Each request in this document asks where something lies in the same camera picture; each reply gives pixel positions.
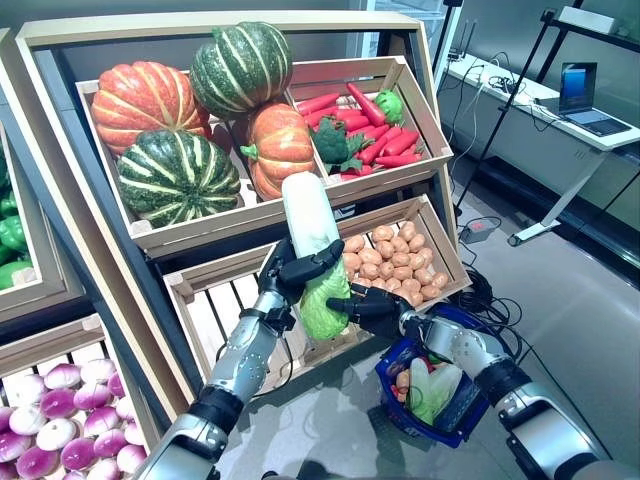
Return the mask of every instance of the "tiled floor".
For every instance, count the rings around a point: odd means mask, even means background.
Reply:
[[[465,167],[460,162],[456,177],[464,179]],[[461,223],[490,214],[503,218],[487,241],[472,245],[475,266],[497,296],[523,306],[521,333],[535,343],[614,456],[640,463],[638,291],[553,233],[508,246],[507,237],[527,219],[478,186],[463,207]],[[462,258],[470,261],[471,255],[463,251]],[[384,348],[375,339],[253,402],[219,464],[222,478],[259,479],[267,470],[303,480],[524,478],[491,410],[455,450],[396,430],[378,407],[373,373]],[[523,365],[535,380],[548,383],[532,359]]]

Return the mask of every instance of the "white table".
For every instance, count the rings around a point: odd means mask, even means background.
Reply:
[[[479,109],[478,122],[484,125],[485,131],[487,128],[491,130],[497,119],[497,108],[506,104],[510,95],[491,87],[489,79],[494,76],[512,78],[512,75],[509,70],[467,54],[464,59],[450,64],[445,81],[448,78],[451,84],[453,79],[462,80],[472,66],[474,68],[464,79],[466,96],[472,99],[482,83],[481,95],[486,98],[483,99],[483,108]],[[517,81],[518,75],[513,74],[513,78]],[[611,151],[640,140],[640,129],[632,125],[629,125],[630,130],[598,137],[577,125],[560,120],[534,103],[535,98],[557,98],[559,93],[533,80],[524,79],[520,90],[514,98],[513,112],[507,114],[490,152],[556,191],[560,199],[542,221],[511,237],[509,242],[512,245],[518,245],[559,225],[556,220],[558,215],[609,158]],[[457,104],[458,94],[459,89],[456,88],[443,91],[439,96],[442,121],[449,126],[454,112],[444,106],[451,101]],[[468,101],[463,101],[461,109],[465,108]],[[531,127],[532,115],[545,124],[555,121],[545,133],[540,133]],[[456,133],[459,126],[456,122]]]

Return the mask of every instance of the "orange pumpkin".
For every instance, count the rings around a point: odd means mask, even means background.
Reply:
[[[197,104],[189,78],[155,62],[116,65],[100,75],[91,113],[102,141],[116,155],[149,130],[187,130],[210,137],[209,114]]]
[[[313,146],[304,118],[292,107],[276,103],[253,117],[248,147],[240,147],[251,163],[251,178],[263,200],[282,197],[282,181],[313,170]]]

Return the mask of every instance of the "laptop screen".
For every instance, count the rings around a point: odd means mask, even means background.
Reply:
[[[563,63],[560,113],[593,107],[596,63]]]

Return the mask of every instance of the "pumpkin stem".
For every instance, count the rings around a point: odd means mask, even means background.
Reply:
[[[258,159],[258,147],[255,144],[249,145],[248,147],[242,146],[240,147],[240,151],[251,160]]]

